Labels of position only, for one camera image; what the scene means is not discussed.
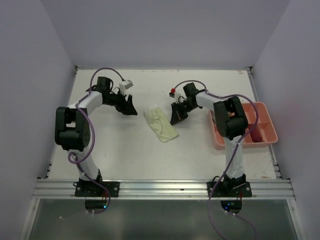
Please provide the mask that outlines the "pale green underwear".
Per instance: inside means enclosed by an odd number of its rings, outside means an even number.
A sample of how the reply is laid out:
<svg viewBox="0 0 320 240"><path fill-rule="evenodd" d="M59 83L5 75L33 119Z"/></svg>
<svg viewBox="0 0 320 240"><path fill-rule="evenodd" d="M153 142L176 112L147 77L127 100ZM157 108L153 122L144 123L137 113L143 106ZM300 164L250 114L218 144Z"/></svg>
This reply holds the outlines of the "pale green underwear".
<svg viewBox="0 0 320 240"><path fill-rule="evenodd" d="M159 106L145 109L143 115L148 126L161 142L166 143L179 136L178 131L170 124L165 112Z"/></svg>

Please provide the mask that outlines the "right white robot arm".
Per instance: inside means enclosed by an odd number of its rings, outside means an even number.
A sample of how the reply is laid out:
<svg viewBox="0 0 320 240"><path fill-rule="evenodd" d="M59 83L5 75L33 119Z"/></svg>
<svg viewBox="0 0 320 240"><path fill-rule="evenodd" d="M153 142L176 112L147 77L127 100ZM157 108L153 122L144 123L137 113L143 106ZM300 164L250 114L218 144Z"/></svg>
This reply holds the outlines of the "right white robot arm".
<svg viewBox="0 0 320 240"><path fill-rule="evenodd" d="M175 88L169 92L174 98L171 104L170 124L175 125L188 118L188 113L199 108L206 108L213 113L213 121L225 145L226 167L222 179L215 184L215 193L219 191L227 196L235 196L246 184L243 164L243 138L248 128L248 120L242 103L237 96L219 100L206 89L197 89L194 83L183 87L185 96L181 96Z"/></svg>

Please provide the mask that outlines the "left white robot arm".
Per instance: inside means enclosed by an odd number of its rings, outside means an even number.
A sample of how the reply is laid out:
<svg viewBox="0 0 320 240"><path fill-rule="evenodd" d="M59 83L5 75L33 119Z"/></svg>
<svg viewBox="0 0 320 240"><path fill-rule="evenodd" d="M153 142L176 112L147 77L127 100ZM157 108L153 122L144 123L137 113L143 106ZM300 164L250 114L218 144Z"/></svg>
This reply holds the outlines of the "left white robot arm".
<svg viewBox="0 0 320 240"><path fill-rule="evenodd" d="M79 183L88 182L86 190L92 196L101 195L104 184L92 157L96 132L89 116L102 105L115 107L123 115L136 116L138 113L133 105L133 96L127 95L127 90L132 86L131 80L123 80L115 93L112 90L113 81L99 76L97 84L90 86L81 99L56 109L55 143L67 152L67 160L77 167Z"/></svg>

